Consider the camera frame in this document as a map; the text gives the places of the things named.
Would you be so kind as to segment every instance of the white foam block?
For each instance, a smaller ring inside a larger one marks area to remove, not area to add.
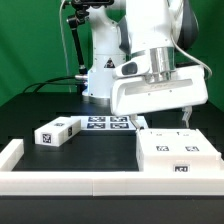
[[[221,153],[199,130],[145,129],[137,132],[140,171],[214,172],[223,167]]]
[[[125,172],[93,173],[93,196],[125,195]]]
[[[0,153],[0,171],[12,171],[23,154],[23,140],[13,139]]]
[[[59,117],[35,130],[35,143],[60,146],[81,130],[78,117]]]

